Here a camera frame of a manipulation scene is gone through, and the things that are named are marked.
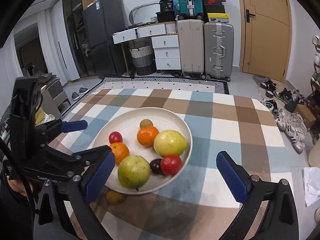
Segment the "left hand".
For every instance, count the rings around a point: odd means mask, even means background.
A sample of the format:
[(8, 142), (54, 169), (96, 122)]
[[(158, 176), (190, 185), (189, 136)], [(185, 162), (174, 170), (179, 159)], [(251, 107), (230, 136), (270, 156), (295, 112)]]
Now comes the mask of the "left hand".
[(21, 195), (23, 195), (25, 197), (27, 196), (27, 192), (25, 190), (25, 187), (20, 180), (9, 180), (8, 184), (13, 191), (20, 193)]

